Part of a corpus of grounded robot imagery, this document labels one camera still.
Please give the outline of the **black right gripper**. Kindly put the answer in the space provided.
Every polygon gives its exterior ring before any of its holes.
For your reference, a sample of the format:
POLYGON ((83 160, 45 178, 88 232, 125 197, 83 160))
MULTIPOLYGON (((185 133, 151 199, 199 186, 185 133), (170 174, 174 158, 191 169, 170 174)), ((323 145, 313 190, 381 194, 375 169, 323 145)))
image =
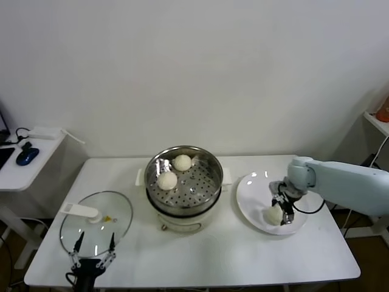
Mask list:
POLYGON ((272 207, 280 207, 283 211, 282 220, 280 225, 288 225, 294 221, 294 203, 297 201, 297 198, 289 196, 283 191, 279 191, 278 195, 272 196, 272 207))

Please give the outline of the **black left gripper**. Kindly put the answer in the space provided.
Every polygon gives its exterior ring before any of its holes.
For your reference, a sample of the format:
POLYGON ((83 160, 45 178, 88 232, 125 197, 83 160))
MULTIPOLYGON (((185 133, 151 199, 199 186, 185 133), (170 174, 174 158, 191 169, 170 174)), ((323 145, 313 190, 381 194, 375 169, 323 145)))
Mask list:
POLYGON ((71 260, 71 270, 74 270, 74 274, 76 276, 100 276, 116 258, 115 233, 113 232, 111 235, 108 253, 101 260, 79 259, 78 253, 80 251, 83 238, 84 232, 80 234, 80 237, 75 242, 73 250, 68 252, 68 256, 71 260))

